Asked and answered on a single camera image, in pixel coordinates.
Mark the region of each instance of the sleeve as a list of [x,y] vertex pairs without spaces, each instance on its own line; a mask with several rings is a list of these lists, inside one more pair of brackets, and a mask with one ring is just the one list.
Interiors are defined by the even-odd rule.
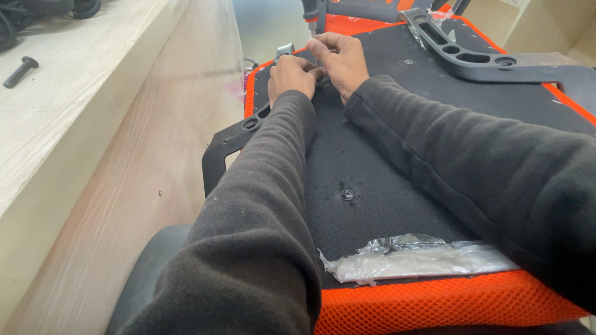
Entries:
[[304,183],[314,121],[305,94],[280,95],[123,334],[312,333],[321,288]]
[[428,101],[389,76],[365,81],[344,112],[476,234],[596,312],[595,139]]

